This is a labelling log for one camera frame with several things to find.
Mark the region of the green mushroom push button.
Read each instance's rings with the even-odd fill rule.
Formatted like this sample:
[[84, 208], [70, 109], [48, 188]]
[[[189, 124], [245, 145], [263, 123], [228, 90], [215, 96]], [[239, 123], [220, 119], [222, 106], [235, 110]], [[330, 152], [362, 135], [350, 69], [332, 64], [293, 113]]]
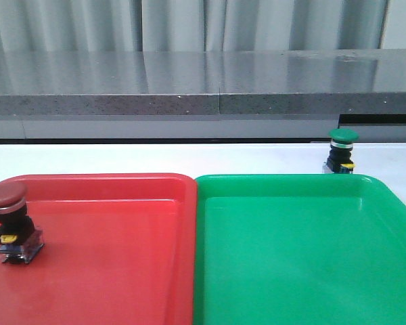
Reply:
[[327, 160], [323, 164], [323, 173], [351, 174], [355, 168], [351, 160], [353, 144], [359, 135], [351, 129], [332, 129], [329, 132], [330, 151]]

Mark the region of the red mushroom push button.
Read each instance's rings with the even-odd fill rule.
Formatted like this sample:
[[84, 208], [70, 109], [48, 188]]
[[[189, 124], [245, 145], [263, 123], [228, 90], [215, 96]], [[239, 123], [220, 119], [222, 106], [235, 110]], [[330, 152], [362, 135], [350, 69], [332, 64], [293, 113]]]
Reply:
[[28, 215], [27, 187], [0, 183], [0, 258], [2, 263], [29, 264], [44, 247], [43, 231]]

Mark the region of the grey stone counter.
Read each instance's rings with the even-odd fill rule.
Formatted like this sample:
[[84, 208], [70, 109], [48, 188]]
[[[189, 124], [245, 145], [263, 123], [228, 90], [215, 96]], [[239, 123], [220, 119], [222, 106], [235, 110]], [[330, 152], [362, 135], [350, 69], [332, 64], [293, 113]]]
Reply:
[[406, 142], [406, 49], [0, 53], [0, 142]]

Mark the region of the green plastic tray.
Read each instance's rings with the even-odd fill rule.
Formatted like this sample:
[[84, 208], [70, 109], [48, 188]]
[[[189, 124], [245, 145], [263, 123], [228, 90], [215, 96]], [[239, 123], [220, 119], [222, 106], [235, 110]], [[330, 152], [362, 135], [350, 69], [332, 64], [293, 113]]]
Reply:
[[406, 206], [381, 181], [197, 183], [195, 324], [406, 324]]

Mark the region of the red plastic tray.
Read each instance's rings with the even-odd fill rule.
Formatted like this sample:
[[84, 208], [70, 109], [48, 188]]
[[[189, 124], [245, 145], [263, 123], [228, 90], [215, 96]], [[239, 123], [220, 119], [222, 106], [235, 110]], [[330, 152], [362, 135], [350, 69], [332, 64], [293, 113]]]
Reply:
[[196, 182], [174, 173], [22, 175], [44, 247], [0, 261], [0, 324], [191, 324]]

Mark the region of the white pleated curtain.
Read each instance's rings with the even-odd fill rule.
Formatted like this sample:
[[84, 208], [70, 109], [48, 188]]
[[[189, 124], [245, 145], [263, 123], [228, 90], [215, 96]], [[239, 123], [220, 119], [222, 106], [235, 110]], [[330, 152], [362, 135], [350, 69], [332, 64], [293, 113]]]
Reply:
[[387, 1], [0, 1], [0, 51], [377, 49]]

